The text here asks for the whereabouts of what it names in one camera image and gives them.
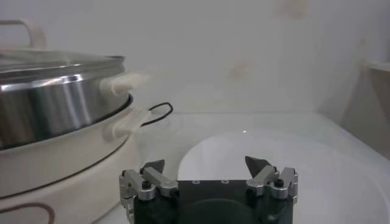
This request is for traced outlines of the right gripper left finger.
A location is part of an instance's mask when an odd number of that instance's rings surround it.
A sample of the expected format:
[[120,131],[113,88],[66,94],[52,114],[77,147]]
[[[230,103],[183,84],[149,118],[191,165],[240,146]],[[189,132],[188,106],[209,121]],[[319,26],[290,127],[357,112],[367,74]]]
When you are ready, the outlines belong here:
[[138,172],[123,170],[119,176],[120,204],[127,211],[132,211],[134,201],[150,202],[162,196],[176,200],[179,193],[179,182],[170,180],[162,172],[165,166],[163,159],[146,163]]

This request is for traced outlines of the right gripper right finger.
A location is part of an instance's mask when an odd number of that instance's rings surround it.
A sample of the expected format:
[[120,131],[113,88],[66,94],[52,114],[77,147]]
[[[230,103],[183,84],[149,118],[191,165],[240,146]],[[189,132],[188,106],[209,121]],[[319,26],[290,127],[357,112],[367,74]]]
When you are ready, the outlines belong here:
[[299,176],[294,168],[285,167],[280,172],[267,160],[251,156],[245,156],[245,162],[252,177],[246,186],[256,197],[269,192],[276,200],[291,199],[293,204],[297,203]]

